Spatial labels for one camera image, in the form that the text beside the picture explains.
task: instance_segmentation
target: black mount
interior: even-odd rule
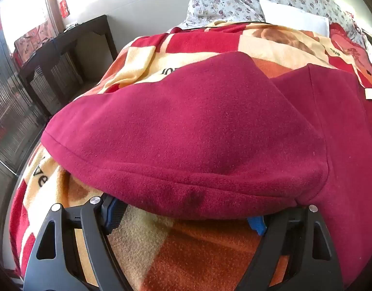
[[[105,194],[82,206],[53,205],[31,251],[24,291],[133,291],[106,238],[125,208]],[[266,219],[267,232],[235,291],[344,290],[337,255],[318,211],[289,208]],[[85,280],[75,228],[83,230],[98,287]],[[281,255],[290,255],[284,279],[269,287]]]

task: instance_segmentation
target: blanket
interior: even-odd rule
[[[372,65],[367,52],[359,44],[350,40],[338,23],[330,24],[330,39],[336,48],[341,49],[345,54],[352,55],[361,71],[367,71],[372,75]]]
[[[169,34],[136,39],[121,51],[100,83],[84,95],[159,81],[181,66],[229,51],[247,53],[270,78],[312,63],[353,73],[363,87],[372,88],[372,76],[329,38],[268,24],[221,23],[191,31],[175,28]],[[71,176],[42,145],[37,147],[15,194],[9,225],[22,276],[51,205],[76,206],[99,194]],[[76,235],[86,279],[96,285],[82,233],[77,230]],[[128,206],[109,241],[134,290],[229,290],[241,279],[260,238],[245,220],[185,221]],[[272,283],[282,280],[286,264],[282,257]]]

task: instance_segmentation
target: fabric tag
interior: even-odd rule
[[[372,100],[372,88],[365,89],[365,98],[367,100]]]

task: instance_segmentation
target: metal screw head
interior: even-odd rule
[[[317,206],[315,206],[313,204],[309,205],[309,209],[310,209],[311,212],[317,212],[318,211]]]
[[[51,206],[51,211],[58,211],[59,209],[61,208],[61,204],[60,203],[55,203]]]
[[[94,196],[94,197],[90,198],[90,203],[91,203],[91,204],[97,204],[97,203],[100,202],[100,200],[101,200],[100,197],[98,197],[98,196]]]

